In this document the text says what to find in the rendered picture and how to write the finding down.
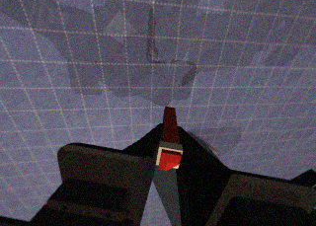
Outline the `dark grey sloped panel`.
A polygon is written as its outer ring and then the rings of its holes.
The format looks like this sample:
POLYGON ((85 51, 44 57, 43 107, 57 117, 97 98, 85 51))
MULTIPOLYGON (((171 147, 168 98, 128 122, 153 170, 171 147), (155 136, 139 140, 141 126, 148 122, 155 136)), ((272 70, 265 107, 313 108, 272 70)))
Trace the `dark grey sloped panel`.
MULTIPOLYGON (((219 160, 216 157, 216 154, 218 153, 216 150, 197 138, 192 133, 189 132, 189 135, 196 142, 198 142, 207 152, 209 152, 213 157, 219 160)), ((167 171, 158 169, 159 166, 156 165, 152 179, 154 186, 157 189, 157 192, 160 196, 160 199, 163 203, 163 206, 166 210, 172 226, 182 226, 176 169, 172 168, 167 171)))

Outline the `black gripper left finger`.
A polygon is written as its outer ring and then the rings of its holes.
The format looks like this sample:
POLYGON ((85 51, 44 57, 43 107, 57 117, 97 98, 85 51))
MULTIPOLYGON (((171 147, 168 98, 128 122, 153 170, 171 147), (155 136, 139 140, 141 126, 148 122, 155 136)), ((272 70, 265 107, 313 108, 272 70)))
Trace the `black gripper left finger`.
POLYGON ((140 226, 163 133, 164 123, 159 123, 122 150, 79 142, 66 144, 57 152, 62 182, 71 178, 128 188, 128 219, 133 220, 132 226, 140 226))

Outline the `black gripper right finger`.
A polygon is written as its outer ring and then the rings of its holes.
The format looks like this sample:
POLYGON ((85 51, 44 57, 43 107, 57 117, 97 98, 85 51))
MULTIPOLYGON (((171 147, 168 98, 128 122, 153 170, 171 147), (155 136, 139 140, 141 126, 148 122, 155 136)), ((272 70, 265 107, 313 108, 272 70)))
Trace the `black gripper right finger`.
POLYGON ((298 181, 227 168, 178 126, 183 146, 176 169, 182 226, 215 226, 229 200, 242 196, 305 208, 316 208, 316 188, 298 181))

